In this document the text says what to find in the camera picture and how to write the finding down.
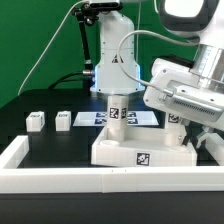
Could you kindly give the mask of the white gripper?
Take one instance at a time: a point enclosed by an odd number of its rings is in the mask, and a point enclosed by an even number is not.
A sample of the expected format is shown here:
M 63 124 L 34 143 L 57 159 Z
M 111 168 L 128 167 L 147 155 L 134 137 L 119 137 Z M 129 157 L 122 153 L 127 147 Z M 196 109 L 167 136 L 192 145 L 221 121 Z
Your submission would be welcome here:
M 151 69 L 152 78 L 143 100 L 146 106 L 180 116 L 178 140 L 181 146 L 189 142 L 186 128 L 190 121 L 203 124 L 196 136 L 199 148 L 214 131 L 224 131 L 224 94 L 198 86 L 199 77 L 182 66 L 157 58 Z

